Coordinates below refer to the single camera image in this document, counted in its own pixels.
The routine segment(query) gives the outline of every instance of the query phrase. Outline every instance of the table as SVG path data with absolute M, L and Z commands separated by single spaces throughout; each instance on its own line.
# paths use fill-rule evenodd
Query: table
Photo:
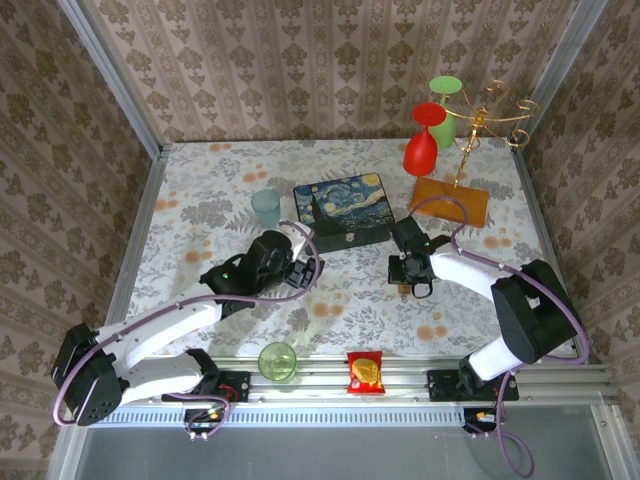
M 129 315 L 175 296 L 211 266 L 245 252 L 261 232 L 250 206 L 260 189 L 277 190 L 282 218 L 297 220 L 296 185 L 378 173 L 396 220 L 404 218 L 415 183 L 402 168 L 406 145 L 400 139 L 173 145 Z M 461 158 L 455 147 L 441 152 L 432 177 L 451 181 Z M 517 265 L 541 258 L 510 149 L 497 139 L 483 139 L 463 177 L 463 185 L 488 190 L 490 200 L 486 226 L 467 227 L 461 244 Z M 416 218 L 432 238 L 454 228 L 437 218 Z M 203 348 L 213 356 L 253 356 L 271 342 L 285 341 L 300 355 L 383 350 L 385 355 L 464 356 L 499 334 L 493 305 L 457 284 L 436 281 L 425 300 L 398 294 L 387 284 L 388 256 L 397 253 L 390 240 L 324 254 L 318 287 L 303 299 L 244 310 L 157 354 Z M 288 291 L 281 286 L 275 295 Z

